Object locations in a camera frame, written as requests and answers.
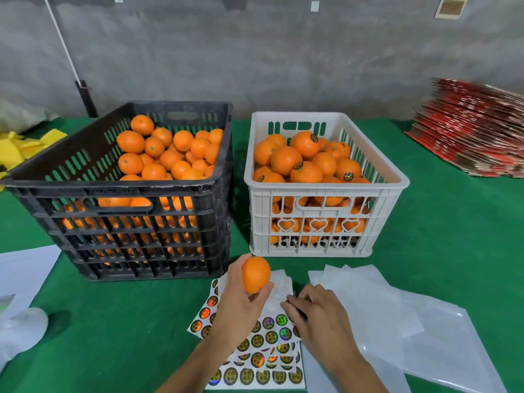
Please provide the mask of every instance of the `white plastic crate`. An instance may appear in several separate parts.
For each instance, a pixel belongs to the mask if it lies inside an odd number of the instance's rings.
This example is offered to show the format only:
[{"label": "white plastic crate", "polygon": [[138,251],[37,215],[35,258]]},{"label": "white plastic crate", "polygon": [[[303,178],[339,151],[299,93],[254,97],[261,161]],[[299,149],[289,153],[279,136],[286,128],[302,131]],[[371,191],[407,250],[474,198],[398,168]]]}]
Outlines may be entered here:
[{"label": "white plastic crate", "polygon": [[[328,141],[347,143],[351,148],[350,158],[361,165],[364,178],[371,183],[255,182],[252,179],[255,170],[255,145],[272,133],[283,135],[289,143],[290,138],[302,130],[311,131]],[[257,256],[270,257],[371,255],[373,244],[400,193],[409,185],[409,179],[371,143],[349,117],[343,113],[331,112],[253,113],[244,181],[249,186],[251,200],[251,252]],[[284,213],[284,209],[273,209],[272,198],[275,196],[283,199],[293,197],[290,213]],[[320,207],[301,206],[297,203],[303,197],[330,196],[347,198],[345,206],[325,206],[325,200]],[[336,223],[333,223],[331,231],[325,231],[329,220],[342,221],[342,231],[334,231]],[[276,222],[277,231],[274,231],[274,227],[272,229],[272,222]],[[304,232],[303,225],[311,222],[316,222],[316,228]]]}]

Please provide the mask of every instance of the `green table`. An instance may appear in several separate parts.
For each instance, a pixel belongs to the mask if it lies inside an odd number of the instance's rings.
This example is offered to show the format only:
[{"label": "green table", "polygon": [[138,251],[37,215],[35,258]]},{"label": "green table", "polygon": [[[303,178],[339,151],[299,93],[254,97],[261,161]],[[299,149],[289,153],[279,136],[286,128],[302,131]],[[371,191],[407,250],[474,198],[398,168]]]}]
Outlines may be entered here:
[{"label": "green table", "polygon": [[[69,133],[88,119],[50,126]],[[324,263],[374,264],[394,287],[468,310],[509,392],[524,390],[524,266],[521,223],[524,180],[471,178],[403,135],[386,119],[357,125],[411,180],[369,258],[269,258],[297,284]],[[231,256],[248,252],[243,161],[249,121],[233,124],[236,224]],[[31,136],[39,137],[44,127]],[[7,191],[0,193],[0,252],[51,244]],[[0,391],[148,392],[158,387],[199,341],[186,332],[209,292],[209,279],[112,282],[84,280],[61,256],[33,302],[50,314],[49,330],[0,376]],[[452,391],[408,376],[414,393]]]}]

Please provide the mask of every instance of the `round sticker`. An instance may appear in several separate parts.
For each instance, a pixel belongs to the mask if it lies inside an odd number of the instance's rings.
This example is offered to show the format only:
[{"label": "round sticker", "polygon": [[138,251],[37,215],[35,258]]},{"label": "round sticker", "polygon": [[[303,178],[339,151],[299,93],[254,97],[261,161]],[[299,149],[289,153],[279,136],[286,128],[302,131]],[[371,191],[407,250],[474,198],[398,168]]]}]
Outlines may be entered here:
[{"label": "round sticker", "polygon": [[351,182],[353,180],[353,172],[346,172],[344,174],[344,181]]},{"label": "round sticker", "polygon": [[267,334],[266,334],[266,341],[267,343],[275,343],[277,342],[277,339],[278,339],[278,335],[275,331],[269,331]]},{"label": "round sticker", "polygon": [[236,382],[238,378],[239,378],[239,373],[233,367],[228,368],[224,372],[224,382],[226,385],[229,385],[229,386],[234,385],[234,383]]},{"label": "round sticker", "polygon": [[240,371],[240,382],[243,384],[250,385],[253,379],[255,379],[255,372],[252,369],[245,368]]},{"label": "round sticker", "polygon": [[256,348],[259,348],[264,344],[264,338],[262,335],[255,335],[251,338],[251,344]]},{"label": "round sticker", "polygon": [[287,327],[280,329],[280,332],[278,334],[284,341],[288,341],[291,339],[291,330]]},{"label": "round sticker", "polygon": [[268,370],[257,371],[257,382],[261,385],[265,385],[266,383],[268,383],[270,378],[271,374]]},{"label": "round sticker", "polygon": [[304,375],[302,374],[302,370],[300,368],[298,368],[298,367],[297,367],[297,372],[295,372],[295,373],[288,373],[288,375],[289,375],[289,380],[292,383],[294,383],[295,385],[298,385],[304,379]]},{"label": "round sticker", "polygon": [[262,365],[264,365],[264,355],[262,353],[254,353],[253,356],[251,356],[251,365],[254,368],[260,368]]},{"label": "round sticker", "polygon": [[293,362],[292,356],[280,356],[280,359],[284,364],[291,364]]},{"label": "round sticker", "polygon": [[271,317],[266,317],[262,320],[262,325],[266,330],[270,330],[275,326],[275,321]]},{"label": "round sticker", "polygon": [[207,306],[209,306],[210,308],[216,306],[217,303],[219,303],[219,298],[216,296],[212,296],[207,300]]},{"label": "round sticker", "polygon": [[219,384],[220,379],[222,379],[222,372],[220,370],[217,370],[217,372],[215,372],[215,375],[213,376],[213,378],[211,378],[211,380],[209,381],[209,384],[211,386],[216,386],[216,385]]},{"label": "round sticker", "polygon": [[281,327],[288,323],[288,318],[285,314],[279,314],[275,320],[277,321],[277,324]]},{"label": "round sticker", "polygon": [[257,320],[257,322],[255,323],[255,326],[253,327],[251,332],[256,333],[258,331],[260,331],[260,321]]},{"label": "round sticker", "polygon": [[193,323],[191,323],[191,327],[189,329],[191,332],[198,332],[202,328],[202,322],[200,320],[195,320]]},{"label": "round sticker", "polygon": [[200,318],[208,318],[211,314],[211,310],[209,308],[204,308],[200,310],[200,313],[198,314]]},{"label": "round sticker", "polygon": [[249,348],[249,341],[247,339],[244,339],[242,343],[240,343],[239,346],[237,347],[237,349],[240,352],[245,352],[248,348]]},{"label": "round sticker", "polygon": [[202,332],[200,332],[200,335],[205,338],[208,334],[209,334],[209,331],[211,330],[211,325],[206,325],[203,329],[202,329]]},{"label": "round sticker", "polygon": [[277,385],[281,385],[285,382],[285,372],[284,371],[273,371],[272,377]]},{"label": "round sticker", "polygon": [[289,351],[289,343],[285,343],[283,345],[278,345],[277,350],[279,353],[287,353]]}]

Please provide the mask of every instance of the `gray wall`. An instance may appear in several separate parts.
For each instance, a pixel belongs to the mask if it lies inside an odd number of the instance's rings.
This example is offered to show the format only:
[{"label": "gray wall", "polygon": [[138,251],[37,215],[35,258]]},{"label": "gray wall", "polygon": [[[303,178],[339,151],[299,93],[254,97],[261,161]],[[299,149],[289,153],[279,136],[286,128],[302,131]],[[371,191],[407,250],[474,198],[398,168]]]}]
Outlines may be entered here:
[{"label": "gray wall", "polygon": [[[524,0],[52,0],[100,113],[130,99],[409,118],[434,76],[524,93]],[[0,92],[85,116],[43,0],[0,0]]]}]

